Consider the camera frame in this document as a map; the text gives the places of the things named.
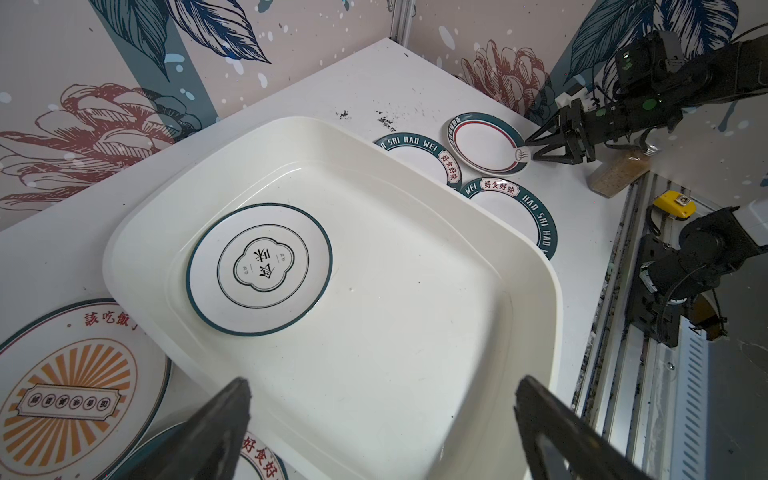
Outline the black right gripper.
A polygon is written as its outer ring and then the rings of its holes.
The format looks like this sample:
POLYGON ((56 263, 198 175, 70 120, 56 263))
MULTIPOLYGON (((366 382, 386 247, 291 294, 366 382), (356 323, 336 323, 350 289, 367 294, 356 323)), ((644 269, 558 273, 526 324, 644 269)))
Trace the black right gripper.
POLYGON ((585 111, 580 100, 558 110, 528 136, 526 146, 550 146, 533 153, 535 161, 578 165, 596 159, 595 146, 619 150, 651 150, 647 138, 653 129, 666 124, 666 103, 647 98, 607 104, 585 111))

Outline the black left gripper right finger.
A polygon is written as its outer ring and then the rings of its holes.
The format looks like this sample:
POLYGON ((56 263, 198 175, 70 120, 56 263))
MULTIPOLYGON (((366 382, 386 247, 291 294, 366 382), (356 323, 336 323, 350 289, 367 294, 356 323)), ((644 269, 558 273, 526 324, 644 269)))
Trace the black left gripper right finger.
POLYGON ((525 376, 515 395, 515 417, 532 478, 648 477, 534 377, 525 376))

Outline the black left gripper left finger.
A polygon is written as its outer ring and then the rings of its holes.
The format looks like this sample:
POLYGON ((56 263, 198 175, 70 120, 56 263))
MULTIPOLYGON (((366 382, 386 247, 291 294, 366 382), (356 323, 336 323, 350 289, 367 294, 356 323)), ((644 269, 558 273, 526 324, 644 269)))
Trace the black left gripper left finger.
POLYGON ((248 381, 233 379, 128 471, 130 479, 232 479, 250 419, 248 381))

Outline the green red ring plate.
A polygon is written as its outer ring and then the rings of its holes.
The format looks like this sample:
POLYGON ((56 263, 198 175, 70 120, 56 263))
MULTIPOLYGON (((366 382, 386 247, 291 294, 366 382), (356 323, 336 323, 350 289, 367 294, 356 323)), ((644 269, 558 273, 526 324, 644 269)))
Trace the green red ring plate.
POLYGON ((466 112, 449 120, 446 138, 452 152, 472 169, 490 175, 519 173, 531 161, 521 134, 500 118, 466 112))

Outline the white plate thin line flower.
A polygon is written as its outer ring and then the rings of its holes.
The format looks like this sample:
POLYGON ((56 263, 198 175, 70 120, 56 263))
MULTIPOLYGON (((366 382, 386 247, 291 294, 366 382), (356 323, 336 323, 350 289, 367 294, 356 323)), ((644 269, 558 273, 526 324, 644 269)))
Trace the white plate thin line flower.
POLYGON ((308 212, 257 203, 216 220, 197 240, 185 271, 188 300, 211 328, 264 336, 305 317, 333 268, 326 229, 308 212))

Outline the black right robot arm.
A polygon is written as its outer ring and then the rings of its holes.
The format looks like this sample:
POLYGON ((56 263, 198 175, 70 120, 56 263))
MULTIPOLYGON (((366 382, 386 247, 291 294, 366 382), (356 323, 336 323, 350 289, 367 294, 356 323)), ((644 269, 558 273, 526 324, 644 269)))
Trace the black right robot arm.
MULTIPOLYGON (((767 38, 738 41, 691 60, 675 35, 655 31, 619 50, 613 99, 586 111, 578 99, 559 109, 525 141, 537 161, 575 165, 595 160, 595 147, 621 150, 619 138, 673 130, 687 108, 722 104, 767 92, 767 38)), ((767 251, 767 202, 724 207, 683 227, 678 245, 659 234, 643 236, 626 317, 648 337, 674 348, 680 319, 696 297, 719 286, 722 276, 767 251)))

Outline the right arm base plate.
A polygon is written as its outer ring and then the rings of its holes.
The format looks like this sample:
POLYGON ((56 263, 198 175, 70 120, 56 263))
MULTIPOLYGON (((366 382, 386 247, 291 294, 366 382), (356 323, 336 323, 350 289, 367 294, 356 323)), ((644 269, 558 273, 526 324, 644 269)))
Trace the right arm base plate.
POLYGON ((688 299, 664 302, 665 291, 647 275, 648 268, 672 253, 672 249, 652 234, 640 239, 637 262, 626 305, 626 319, 651 339, 669 348, 679 344, 680 322, 688 299))

